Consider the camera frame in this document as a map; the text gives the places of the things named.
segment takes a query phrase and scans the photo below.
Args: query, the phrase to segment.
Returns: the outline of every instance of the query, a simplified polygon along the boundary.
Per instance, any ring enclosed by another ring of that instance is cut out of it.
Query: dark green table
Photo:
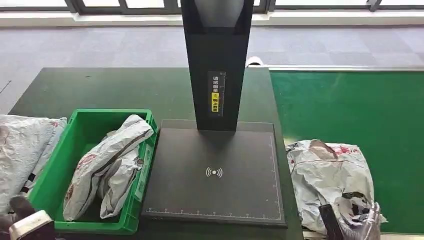
[[[43,68],[9,114],[58,118],[69,117],[78,108],[150,109],[158,123],[195,119],[187,68]],[[274,123],[277,154],[285,154],[267,69],[246,70],[239,121]],[[302,239],[292,180],[282,159],[279,172],[288,229],[142,221],[136,235],[119,239]]]
[[[284,138],[360,147],[383,232],[424,234],[424,69],[270,68]]]

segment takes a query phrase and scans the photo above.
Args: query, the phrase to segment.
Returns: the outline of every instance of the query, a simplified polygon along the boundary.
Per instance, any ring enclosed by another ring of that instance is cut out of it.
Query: parcel scanning station
[[[274,125],[238,122],[253,0],[181,10],[196,120],[162,121],[142,216],[285,227]]]

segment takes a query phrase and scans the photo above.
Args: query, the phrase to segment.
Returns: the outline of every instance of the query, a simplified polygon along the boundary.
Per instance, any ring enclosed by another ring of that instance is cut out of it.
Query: yellow label
[[[220,94],[218,92],[212,92],[212,96],[211,96],[211,101],[212,101],[212,112],[217,113],[218,112],[218,106],[220,105]]]

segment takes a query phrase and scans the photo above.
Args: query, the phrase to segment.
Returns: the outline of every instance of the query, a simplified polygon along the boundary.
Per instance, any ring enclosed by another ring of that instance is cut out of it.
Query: green plastic crate
[[[139,157],[144,165],[135,177],[125,204],[118,216],[100,219],[102,200],[96,196],[87,212],[77,221],[63,218],[65,193],[81,157],[100,143],[110,131],[117,130],[130,115],[139,115],[153,128],[154,134],[140,144]],[[158,127],[150,110],[77,109],[70,117],[50,160],[30,193],[29,200],[38,210],[45,210],[57,231],[129,235],[137,231],[139,213],[155,149]]]

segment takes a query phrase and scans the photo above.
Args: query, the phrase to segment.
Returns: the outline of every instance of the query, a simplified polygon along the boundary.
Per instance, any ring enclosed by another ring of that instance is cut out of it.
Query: crumpled plastic bag
[[[113,163],[153,134],[150,125],[138,115],[129,116],[115,134],[87,152],[76,166],[63,201],[63,218],[74,221],[93,202],[101,177]]]
[[[66,117],[0,115],[0,214],[12,197],[33,188],[66,124]]]
[[[110,132],[107,136],[110,137],[115,132]],[[137,171],[143,166],[143,163],[139,162],[139,149],[140,147],[136,146],[120,156],[101,178],[97,190],[97,195],[103,199],[100,206],[101,219],[117,216],[121,212]]]
[[[286,153],[304,227],[326,234],[319,206],[330,204],[339,219],[349,209],[339,208],[342,195],[360,194],[366,200],[362,203],[363,208],[374,202],[373,179],[358,146],[303,140],[287,145]]]

